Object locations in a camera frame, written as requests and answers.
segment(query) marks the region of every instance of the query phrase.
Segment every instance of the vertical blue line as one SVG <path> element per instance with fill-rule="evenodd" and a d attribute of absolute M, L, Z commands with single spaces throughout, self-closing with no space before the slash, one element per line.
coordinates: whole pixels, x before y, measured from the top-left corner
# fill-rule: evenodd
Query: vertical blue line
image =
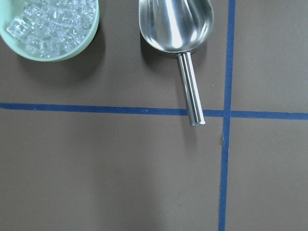
<path fill-rule="evenodd" d="M 222 150 L 221 150 L 218 231 L 225 231 L 225 226 L 226 226 L 226 204 L 227 204 L 228 158 L 229 158 L 231 93 L 232 93 L 232 73 L 233 73 L 235 2 L 236 2 L 236 0 L 229 0 L 229 9 L 228 9 L 225 99 L 224 99 L 223 128 L 222 128 L 224 143 L 223 143 Z"/>

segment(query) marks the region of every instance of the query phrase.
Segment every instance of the ice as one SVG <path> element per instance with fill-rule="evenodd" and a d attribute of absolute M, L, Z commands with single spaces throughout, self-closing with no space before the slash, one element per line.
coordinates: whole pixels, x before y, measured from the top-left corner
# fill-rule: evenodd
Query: ice
<path fill-rule="evenodd" d="M 89 33 L 95 0 L 28 0 L 7 31 L 34 56 L 53 58 L 73 50 Z"/>

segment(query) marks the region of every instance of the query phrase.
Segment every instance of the bowl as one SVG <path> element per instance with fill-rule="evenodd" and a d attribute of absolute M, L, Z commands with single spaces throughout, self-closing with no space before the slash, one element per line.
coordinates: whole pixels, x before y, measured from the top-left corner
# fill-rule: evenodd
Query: bowl
<path fill-rule="evenodd" d="M 0 36 L 2 37 L 3 41 L 17 54 L 34 61 L 42 61 L 42 62 L 55 62 L 66 60 L 76 56 L 77 54 L 81 53 L 86 47 L 91 43 L 93 40 L 95 33 L 98 28 L 99 23 L 99 3 L 98 0 L 96 2 L 96 10 L 93 19 L 93 23 L 91 25 L 90 31 L 85 36 L 85 38 L 78 44 L 74 49 L 71 51 L 62 54 L 57 57 L 46 58 L 46 57 L 38 57 L 28 53 L 25 50 L 25 45 L 22 44 L 18 39 L 13 37 L 9 32 L 7 32 L 7 27 L 10 22 L 16 17 L 22 14 L 24 10 L 23 2 L 25 0 L 0 0 L 1 7 L 0 7 Z"/>

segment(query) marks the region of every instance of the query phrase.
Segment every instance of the metal handle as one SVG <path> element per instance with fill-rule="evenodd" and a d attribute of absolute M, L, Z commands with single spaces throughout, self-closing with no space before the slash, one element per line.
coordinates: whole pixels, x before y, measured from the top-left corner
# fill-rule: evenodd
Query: metal handle
<path fill-rule="evenodd" d="M 196 78 L 193 71 L 193 62 L 190 52 L 178 55 L 178 64 L 182 83 L 186 93 L 186 106 L 191 126 L 205 124 Z"/>

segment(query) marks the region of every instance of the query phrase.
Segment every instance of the stainless steel scoop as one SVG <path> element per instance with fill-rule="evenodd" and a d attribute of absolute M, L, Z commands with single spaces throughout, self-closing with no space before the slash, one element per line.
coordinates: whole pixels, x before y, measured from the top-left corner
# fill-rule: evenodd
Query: stainless steel scoop
<path fill-rule="evenodd" d="M 210 35 L 213 22 L 209 0 L 139 0 L 142 36 L 178 60 L 191 126 L 205 124 L 191 53 Z"/>

